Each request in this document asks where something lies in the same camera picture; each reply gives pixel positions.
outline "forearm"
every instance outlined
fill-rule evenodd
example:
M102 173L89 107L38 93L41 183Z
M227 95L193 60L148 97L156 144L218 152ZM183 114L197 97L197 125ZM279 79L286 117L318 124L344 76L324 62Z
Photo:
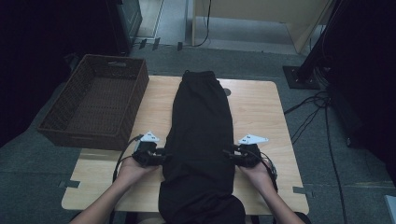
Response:
M270 181L262 183L256 188L264 198L277 223L303 223L277 194Z
M82 211L71 223L105 223L111 211L130 185L116 180L94 203Z

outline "wicker basket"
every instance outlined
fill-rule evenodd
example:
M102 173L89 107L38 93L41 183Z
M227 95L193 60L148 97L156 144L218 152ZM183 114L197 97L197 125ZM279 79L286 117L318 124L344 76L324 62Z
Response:
M144 59L86 55L37 130L59 147L124 150L148 83Z

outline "black pants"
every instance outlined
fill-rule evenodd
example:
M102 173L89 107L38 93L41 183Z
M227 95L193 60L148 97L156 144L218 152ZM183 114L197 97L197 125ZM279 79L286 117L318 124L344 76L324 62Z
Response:
M173 104L159 210L168 223L245 223L233 193L233 119L213 72L186 72Z

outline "black stand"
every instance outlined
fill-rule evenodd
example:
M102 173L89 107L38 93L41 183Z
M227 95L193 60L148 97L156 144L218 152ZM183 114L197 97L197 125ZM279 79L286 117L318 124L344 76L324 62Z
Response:
M337 1L334 8L338 8L341 1ZM312 48L311 52L306 57L304 63L298 66L283 66L283 72L286 80L288 81L291 89L309 89L309 90L320 90L318 81L314 76L314 69L318 66L319 61L325 60L326 56L323 55L322 44L326 30L329 29L329 24L326 26L324 32L320 35L318 42Z
M289 88L320 90L320 86L314 76L306 80L300 79L299 70L300 67L297 66L283 66L283 72L285 73Z

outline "gray carpet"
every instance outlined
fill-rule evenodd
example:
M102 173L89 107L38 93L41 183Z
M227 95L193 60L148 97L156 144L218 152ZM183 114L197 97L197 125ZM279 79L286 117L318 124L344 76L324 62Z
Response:
M151 75L181 76L185 70L212 70L218 78L269 80L277 85L286 110L318 91L291 90L282 65L301 65L303 56L278 55L220 49L159 46L136 47L132 57L145 58ZM76 164L79 149L55 147L35 128L48 111L53 97L41 109L31 127L0 148L0 223L66 223L77 211L61 207L64 189ZM297 131L314 105L304 105L286 116L290 135ZM396 196L383 162L364 148L348 148L346 137L333 109L329 109L333 155L342 183L348 223L391 223L384 195ZM308 192L313 223L343 223L343 211L327 144L324 110L320 110L294 145ZM117 223L122 220L119 214ZM269 216L262 223L271 223Z

